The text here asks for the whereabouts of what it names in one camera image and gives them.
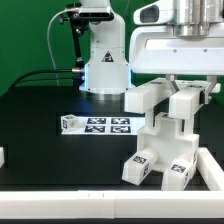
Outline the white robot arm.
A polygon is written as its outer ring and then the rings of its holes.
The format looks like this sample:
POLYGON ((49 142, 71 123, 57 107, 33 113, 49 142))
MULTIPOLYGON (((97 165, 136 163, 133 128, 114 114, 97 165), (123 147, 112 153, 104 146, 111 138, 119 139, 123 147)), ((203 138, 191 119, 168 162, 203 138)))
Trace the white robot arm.
POLYGON ((131 71, 145 74, 205 75, 204 103, 224 76, 224 0, 156 0, 137 9, 138 25, 125 47, 125 23, 110 0, 80 0, 79 14, 91 21, 91 56, 84 87, 111 94, 130 86, 131 71))

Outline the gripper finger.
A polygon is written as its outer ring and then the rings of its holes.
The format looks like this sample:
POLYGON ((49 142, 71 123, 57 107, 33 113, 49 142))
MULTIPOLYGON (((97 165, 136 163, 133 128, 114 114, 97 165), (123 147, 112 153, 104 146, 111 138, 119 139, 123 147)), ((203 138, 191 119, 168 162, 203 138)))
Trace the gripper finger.
POLYGON ((166 80, 169 83, 169 87, 170 87, 170 90, 172 91, 172 93, 176 93, 176 92, 179 91, 179 87, 176 83, 176 78, 177 78, 177 76, 174 75, 174 74, 167 74, 166 75, 166 80))
POLYGON ((217 84, 217 76, 216 75, 208 75, 207 83, 208 83, 208 85, 204 91, 204 100, 205 100, 206 104, 208 104, 210 102, 210 99, 209 99, 210 93, 217 84))

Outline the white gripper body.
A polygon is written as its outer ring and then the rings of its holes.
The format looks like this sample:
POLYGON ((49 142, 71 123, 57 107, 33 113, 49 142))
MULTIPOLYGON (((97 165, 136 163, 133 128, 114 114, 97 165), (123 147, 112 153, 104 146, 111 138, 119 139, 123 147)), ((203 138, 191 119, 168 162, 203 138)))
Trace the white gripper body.
POLYGON ((224 23, 205 37, 176 37, 172 26, 143 26, 130 40, 129 64, 141 74, 224 76, 224 23))

